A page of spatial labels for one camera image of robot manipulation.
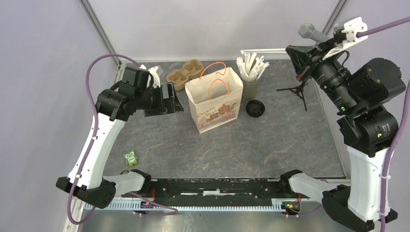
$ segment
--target black cup lid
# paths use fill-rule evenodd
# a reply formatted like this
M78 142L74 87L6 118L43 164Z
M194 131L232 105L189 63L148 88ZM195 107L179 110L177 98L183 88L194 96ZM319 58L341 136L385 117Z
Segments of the black cup lid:
M265 105L258 100L250 100L246 105L246 112L249 116L259 117L265 112Z

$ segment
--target green toy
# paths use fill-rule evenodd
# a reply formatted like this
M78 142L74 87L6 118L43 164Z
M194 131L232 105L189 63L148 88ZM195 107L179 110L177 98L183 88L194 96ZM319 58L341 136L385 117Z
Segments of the green toy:
M131 151L128 154L124 155L125 162L130 166L134 166L138 164L138 157L135 155L135 151Z

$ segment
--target gray wall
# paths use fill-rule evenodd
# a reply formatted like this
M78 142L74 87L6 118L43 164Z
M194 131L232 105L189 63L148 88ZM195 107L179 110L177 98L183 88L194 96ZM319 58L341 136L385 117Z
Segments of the gray wall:
M349 1L338 21L343 22L350 17L359 15L367 24L367 27L372 29L409 16L409 8L410 1L407 0L377 1L377 4L372 0ZM370 35L366 41L349 49L351 56L346 62L346 66L353 73L372 58L386 58L401 67L403 75L402 79L407 85L407 82L410 79L409 41L410 23ZM325 111L328 114L329 122L332 127L331 129L335 135L336 144L341 147L342 151L345 151L343 138L338 131L336 123L336 120L338 119L336 116L337 109L327 97L323 97L322 99L326 99ZM399 122L401 120L403 100L404 93L385 105L387 110L390 111ZM406 197L410 193L410 186L408 184L408 164L410 163L409 137L410 122L408 120L407 128L404 131L401 141L396 147L395 155L393 156L390 165L390 175L392 176L392 179L389 181L388 197L391 207L399 213L399 218L397 221L394 221L387 226L386 231L388 232L408 231L409 228L409 200L407 200ZM347 153L344 154L343 159L345 160L345 163L349 162Z
M313 44L300 38L297 29L308 21L321 30L337 0L90 0L90 3L117 53L139 61L170 61L233 59L241 49Z
M106 50L79 1L0 3L0 231L62 231L74 166L91 125L84 76ZM114 77L95 66L94 96Z

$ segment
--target gray table surface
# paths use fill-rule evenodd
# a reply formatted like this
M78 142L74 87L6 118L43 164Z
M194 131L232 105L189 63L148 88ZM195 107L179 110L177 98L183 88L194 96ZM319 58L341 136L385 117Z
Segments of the gray table surface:
M134 168L153 178L279 177L293 169L315 177L343 176L312 80L305 87L305 112L301 99L289 91L276 91L300 84L295 80L291 61L269 62L255 97L266 108L261 117L248 116L247 102L242 101L238 119L199 134L183 89L177 96L185 112L144 117L138 111L129 118L113 145L104 175L129 170L123 154L135 150L139 164ZM203 63L206 67L212 62ZM239 73L234 61L225 63ZM162 67L162 83L183 64L145 63L147 67ZM206 73L222 68L216 65Z

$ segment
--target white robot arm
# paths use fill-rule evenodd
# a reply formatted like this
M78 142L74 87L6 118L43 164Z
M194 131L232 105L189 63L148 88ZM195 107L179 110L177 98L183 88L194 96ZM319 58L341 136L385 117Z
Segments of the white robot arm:
M98 130L93 136L94 126L78 158L77 163L68 176L60 177L56 183L59 189L70 192L76 177L74 195L98 208L105 208L116 196L130 191L139 191L145 181L146 174L133 170L127 174L102 176L108 155L119 132L129 116L136 110L144 110L145 116L156 116L183 111L172 83L168 83L169 98L162 96L159 76L160 67L148 71L125 68L123 79L110 89L104 90L97 98ZM80 163L86 154L88 144L94 140L81 174L77 175Z
M334 221L356 232L372 230L374 221L381 218L386 222L397 218L387 198L380 213L382 178L388 178L382 176L382 169L398 131L395 117L383 104L406 89L400 68L389 60L374 58L353 74L338 62L341 52L348 55L347 48L367 38L356 37L365 30L366 24L357 17L335 26L334 37L318 41L315 47L286 48L296 79L302 82L301 91L308 79L314 79L343 116L337 123L350 156L351 186L328 184L300 170L283 174L282 186L285 192L301 193L320 202ZM326 38L318 33L313 33L315 38Z

